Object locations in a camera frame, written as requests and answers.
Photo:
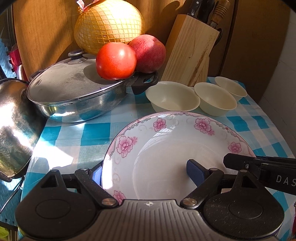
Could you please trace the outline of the small far cream bowl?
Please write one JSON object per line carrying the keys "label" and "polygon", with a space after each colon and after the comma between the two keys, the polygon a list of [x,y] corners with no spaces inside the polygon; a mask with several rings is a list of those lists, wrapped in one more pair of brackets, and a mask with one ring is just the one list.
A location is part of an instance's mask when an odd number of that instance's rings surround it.
{"label": "small far cream bowl", "polygon": [[240,101],[243,97],[247,97],[247,91],[234,80],[217,76],[215,77],[215,82],[218,86],[228,91],[236,101]]}

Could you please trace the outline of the black scissors in block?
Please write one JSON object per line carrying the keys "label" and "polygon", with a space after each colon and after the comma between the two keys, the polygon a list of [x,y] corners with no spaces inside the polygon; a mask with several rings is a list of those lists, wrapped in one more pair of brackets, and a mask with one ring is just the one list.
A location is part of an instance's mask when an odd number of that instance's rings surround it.
{"label": "black scissors in block", "polygon": [[215,41],[215,43],[214,43],[212,49],[213,49],[213,48],[214,48],[214,47],[220,42],[220,40],[221,40],[221,38],[222,38],[222,35],[223,35],[223,30],[222,30],[222,28],[218,28],[217,31],[219,32],[219,35],[218,35],[218,37],[217,37],[217,39],[216,39],[216,41]]}

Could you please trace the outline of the yellow pomelo in net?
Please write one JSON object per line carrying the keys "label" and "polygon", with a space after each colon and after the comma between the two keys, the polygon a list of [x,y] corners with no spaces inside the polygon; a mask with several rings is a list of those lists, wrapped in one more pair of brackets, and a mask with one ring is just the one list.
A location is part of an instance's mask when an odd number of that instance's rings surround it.
{"label": "yellow pomelo in net", "polygon": [[83,51],[96,55],[111,42],[129,43],[144,33],[144,18],[127,1],[93,1],[81,9],[74,39]]}

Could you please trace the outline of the wooden knife block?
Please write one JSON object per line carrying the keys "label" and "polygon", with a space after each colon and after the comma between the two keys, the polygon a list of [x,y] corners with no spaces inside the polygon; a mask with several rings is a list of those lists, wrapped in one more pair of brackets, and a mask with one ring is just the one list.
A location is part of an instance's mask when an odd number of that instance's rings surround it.
{"label": "wooden knife block", "polygon": [[166,42],[165,63],[160,81],[194,86],[214,47],[219,32],[189,15],[177,15]]}

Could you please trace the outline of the steel pan with lid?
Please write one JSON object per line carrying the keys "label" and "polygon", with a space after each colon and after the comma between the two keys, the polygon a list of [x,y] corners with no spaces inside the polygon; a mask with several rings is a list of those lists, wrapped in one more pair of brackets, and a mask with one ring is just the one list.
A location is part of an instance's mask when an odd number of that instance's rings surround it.
{"label": "steel pan with lid", "polygon": [[158,83],[158,73],[134,73],[109,81],[96,71],[96,57],[82,50],[30,76],[27,97],[47,118],[62,123],[91,120],[115,108],[127,94],[145,92]]}

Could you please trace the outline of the white plate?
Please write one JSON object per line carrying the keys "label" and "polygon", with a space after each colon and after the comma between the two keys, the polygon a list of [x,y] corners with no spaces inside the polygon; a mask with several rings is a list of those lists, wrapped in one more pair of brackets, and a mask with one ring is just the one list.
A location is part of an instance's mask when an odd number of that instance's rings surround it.
{"label": "white plate", "polygon": [[240,135],[210,117],[178,111],[151,114],[128,124],[111,142],[101,185],[119,202],[180,201],[196,187],[187,175],[187,161],[233,174],[223,164],[228,153],[254,156]]}

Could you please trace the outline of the red apple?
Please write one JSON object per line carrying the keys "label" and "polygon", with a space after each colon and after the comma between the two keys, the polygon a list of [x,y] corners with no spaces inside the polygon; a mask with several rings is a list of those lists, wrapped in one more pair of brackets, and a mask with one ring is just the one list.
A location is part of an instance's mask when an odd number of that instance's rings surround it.
{"label": "red apple", "polygon": [[136,53],[136,71],[153,73],[161,68],[166,59],[166,48],[152,35],[140,35],[128,44]]}

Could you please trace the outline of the large cream bowl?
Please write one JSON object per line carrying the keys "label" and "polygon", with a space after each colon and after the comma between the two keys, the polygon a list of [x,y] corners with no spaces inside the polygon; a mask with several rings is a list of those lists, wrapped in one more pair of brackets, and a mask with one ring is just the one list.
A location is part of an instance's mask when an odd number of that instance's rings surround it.
{"label": "large cream bowl", "polygon": [[172,81],[160,81],[149,87],[145,95],[157,113],[192,111],[200,105],[200,98],[191,87]]}

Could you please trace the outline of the red tomato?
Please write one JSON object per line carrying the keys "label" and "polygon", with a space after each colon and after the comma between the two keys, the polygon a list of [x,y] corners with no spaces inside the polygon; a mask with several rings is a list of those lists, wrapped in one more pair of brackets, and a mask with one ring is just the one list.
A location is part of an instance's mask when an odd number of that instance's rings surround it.
{"label": "red tomato", "polygon": [[105,44],[96,56],[96,70],[106,80],[129,78],[137,65],[136,53],[127,44],[111,42]]}

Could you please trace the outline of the steel kettle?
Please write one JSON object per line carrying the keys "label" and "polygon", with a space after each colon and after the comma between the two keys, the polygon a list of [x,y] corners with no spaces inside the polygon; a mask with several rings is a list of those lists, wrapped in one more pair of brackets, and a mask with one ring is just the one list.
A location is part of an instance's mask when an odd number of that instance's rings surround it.
{"label": "steel kettle", "polygon": [[46,121],[28,99],[24,81],[1,80],[1,180],[26,173]]}

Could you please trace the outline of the blue white checkered tablecloth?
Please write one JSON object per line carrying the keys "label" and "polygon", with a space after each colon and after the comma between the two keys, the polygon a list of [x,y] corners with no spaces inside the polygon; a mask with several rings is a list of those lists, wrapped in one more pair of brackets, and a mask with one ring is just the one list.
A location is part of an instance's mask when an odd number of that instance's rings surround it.
{"label": "blue white checkered tablecloth", "polygon": [[[108,113],[84,123],[49,120],[34,151],[22,188],[13,194],[18,180],[1,182],[1,226],[16,224],[14,212],[20,199],[51,169],[72,173],[91,168],[105,156],[110,142],[129,123],[154,113],[145,94],[129,94]],[[217,120],[245,139],[257,156],[293,157],[294,152],[261,107],[251,98],[238,102],[235,110]]]}

